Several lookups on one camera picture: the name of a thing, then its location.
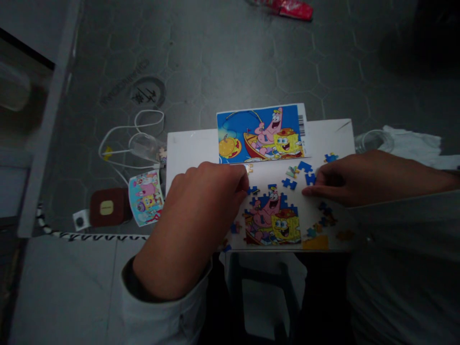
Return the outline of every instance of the child's hand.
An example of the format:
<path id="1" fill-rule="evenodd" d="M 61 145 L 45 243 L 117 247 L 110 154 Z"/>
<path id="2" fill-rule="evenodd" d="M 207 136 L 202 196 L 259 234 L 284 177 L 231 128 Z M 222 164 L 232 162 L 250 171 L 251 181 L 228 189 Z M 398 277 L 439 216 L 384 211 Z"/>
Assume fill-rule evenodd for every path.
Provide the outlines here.
<path id="1" fill-rule="evenodd" d="M 133 263 L 152 295 L 177 299 L 195 286 L 248 189 L 244 165 L 204 162 L 176 176 L 161 218 Z"/>
<path id="2" fill-rule="evenodd" d="M 418 162 L 373 150 L 319 168 L 305 196 L 319 196 L 344 206 L 362 206 L 460 188 L 460 177 Z"/>

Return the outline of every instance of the cartoon boat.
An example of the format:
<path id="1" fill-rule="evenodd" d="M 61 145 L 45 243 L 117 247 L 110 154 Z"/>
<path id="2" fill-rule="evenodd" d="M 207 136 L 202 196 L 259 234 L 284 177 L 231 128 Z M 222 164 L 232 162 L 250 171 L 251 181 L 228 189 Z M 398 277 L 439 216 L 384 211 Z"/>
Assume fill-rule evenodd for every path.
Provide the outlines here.
<path id="1" fill-rule="evenodd" d="M 261 155 L 259 151 L 257 151 L 255 148 L 251 146 L 251 143 L 255 142 L 257 140 L 257 135 L 251 134 L 251 133 L 244 133 L 244 145 L 246 146 L 246 150 L 249 153 L 249 156 L 251 158 L 259 158 L 260 160 L 267 160 L 270 159 L 264 155 Z M 289 158 L 298 158 L 298 157 L 303 157 L 302 152 L 297 152 L 296 154 L 285 154 L 281 155 L 280 159 L 289 159 Z"/>

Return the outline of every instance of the barcode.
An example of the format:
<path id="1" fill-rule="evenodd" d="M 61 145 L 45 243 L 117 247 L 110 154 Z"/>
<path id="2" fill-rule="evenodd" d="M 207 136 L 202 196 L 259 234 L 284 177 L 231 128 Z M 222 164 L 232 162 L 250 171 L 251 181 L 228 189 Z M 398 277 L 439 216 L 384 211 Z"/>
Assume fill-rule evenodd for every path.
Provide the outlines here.
<path id="1" fill-rule="evenodd" d="M 303 115 L 299 114 L 299 133 L 301 137 L 305 136 L 305 124 L 303 123 Z"/>

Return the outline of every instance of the charging cable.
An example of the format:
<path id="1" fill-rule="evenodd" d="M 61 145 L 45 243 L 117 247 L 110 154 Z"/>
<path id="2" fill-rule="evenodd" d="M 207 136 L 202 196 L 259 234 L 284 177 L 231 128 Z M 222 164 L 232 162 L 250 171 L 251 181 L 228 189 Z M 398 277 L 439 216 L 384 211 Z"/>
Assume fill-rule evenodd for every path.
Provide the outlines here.
<path id="1" fill-rule="evenodd" d="M 157 122 L 153 122 L 153 123 L 149 123 L 149 124 L 145 124 L 145 125 L 138 125 L 138 118 L 141 114 L 143 113 L 158 113 L 158 114 L 161 114 L 161 119 L 158 120 Z M 133 135 L 131 137 L 131 139 L 129 140 L 128 142 L 128 147 L 131 146 L 131 142 L 133 140 L 133 138 L 138 135 L 139 133 L 143 133 L 140 131 L 139 128 L 144 128 L 144 127 L 148 127 L 148 126 L 155 126 L 155 125 L 158 125 L 159 123 L 161 123 L 161 131 L 160 133 L 164 130 L 164 112 L 160 111 L 160 110 L 153 110 L 153 109 L 144 109 L 144 110 L 141 110 L 140 112 L 138 112 L 136 114 L 136 117 L 134 117 L 134 126 L 118 126 L 118 127 L 114 127 L 112 128 L 111 130 L 109 130 L 107 132 L 107 134 L 105 135 L 104 139 L 102 139 L 102 142 L 101 144 L 99 145 L 99 150 L 98 150 L 98 153 L 99 153 L 99 157 L 106 161 L 107 163 L 110 163 L 111 164 L 111 167 L 117 172 L 118 175 L 120 175 L 120 177 L 123 179 L 123 181 L 125 181 L 125 183 L 127 185 L 129 185 L 128 181 L 126 180 L 126 178 L 123 176 L 123 174 L 118 171 L 118 169 L 116 167 L 114 167 L 114 165 L 118 165 L 118 166 L 122 166 L 122 167 L 125 167 L 125 168 L 133 168 L 133 169 L 150 169 L 150 168 L 153 168 L 153 169 L 159 169 L 160 168 L 160 162 L 157 161 L 157 160 L 152 160 L 154 162 L 153 165 L 149 165 L 149 166 L 143 166 L 143 167 L 135 167 L 135 166 L 131 166 L 131 165 L 125 165 L 125 164 L 122 164 L 122 163 L 118 163 L 118 162 L 114 162 L 114 161 L 109 161 L 109 160 L 105 160 L 104 159 L 104 156 L 106 155 L 113 155 L 113 154 L 119 154 L 119 153 L 125 153 L 125 152 L 131 152 L 131 150 L 127 149 L 127 150 L 121 150 L 121 151 L 112 151 L 112 152 L 102 152 L 102 148 L 104 147 L 104 144 L 105 142 L 107 141 L 108 137 L 110 136 L 110 134 L 114 131 L 116 131 L 117 129 L 122 129 L 122 128 L 135 128 L 136 131 L 138 131 L 138 133 L 136 133 L 135 135 Z"/>

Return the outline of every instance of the patrick star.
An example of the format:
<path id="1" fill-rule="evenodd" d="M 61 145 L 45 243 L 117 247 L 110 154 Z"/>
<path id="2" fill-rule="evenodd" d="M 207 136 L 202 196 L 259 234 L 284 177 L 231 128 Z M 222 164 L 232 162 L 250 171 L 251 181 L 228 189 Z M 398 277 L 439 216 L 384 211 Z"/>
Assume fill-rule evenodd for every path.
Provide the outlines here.
<path id="1" fill-rule="evenodd" d="M 254 208 L 249 212 L 253 214 L 254 223 L 259 228 L 270 228 L 272 226 L 272 215 L 279 212 L 281 200 L 279 199 L 278 191 L 275 189 L 270 194 L 267 204 L 263 208 L 260 207 L 260 200 L 254 204 Z"/>
<path id="2" fill-rule="evenodd" d="M 148 174 L 144 178 L 139 178 L 137 181 L 134 182 L 134 186 L 137 185 L 140 187 L 141 191 L 137 192 L 137 196 L 148 196 L 148 195 L 155 195 L 157 188 L 155 187 L 154 183 L 157 182 L 156 174 Z"/>
<path id="3" fill-rule="evenodd" d="M 261 122 L 259 127 L 254 130 L 257 136 L 257 141 L 252 142 L 251 146 L 258 150 L 261 155 L 272 154 L 273 144 L 275 140 L 273 135 L 281 130 L 281 123 L 283 121 L 283 108 L 278 108 L 273 111 L 272 122 L 265 128 L 265 123 Z"/>

